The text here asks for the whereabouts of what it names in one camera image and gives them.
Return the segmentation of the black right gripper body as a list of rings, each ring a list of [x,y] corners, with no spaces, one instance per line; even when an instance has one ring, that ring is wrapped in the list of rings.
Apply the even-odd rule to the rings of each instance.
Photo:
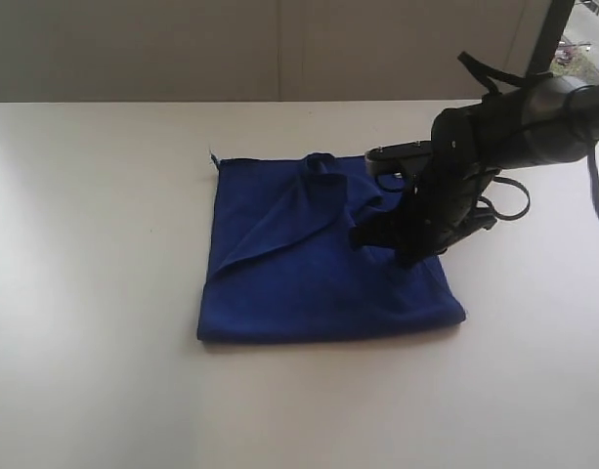
[[[495,211],[482,198],[497,169],[475,156],[473,150],[432,150],[424,169],[406,177],[406,194],[394,210],[401,233],[401,246],[395,252],[401,266],[442,254],[496,224]]]

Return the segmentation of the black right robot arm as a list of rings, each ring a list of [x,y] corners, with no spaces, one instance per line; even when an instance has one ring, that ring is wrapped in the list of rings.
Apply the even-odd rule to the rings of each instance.
[[[501,171],[586,159],[599,219],[599,84],[544,76],[478,104],[450,107],[434,120],[427,141],[369,150],[373,179],[399,174],[401,198],[350,231],[353,247],[394,250],[407,268],[442,254],[479,230],[508,220],[483,196],[491,183],[510,184]]]

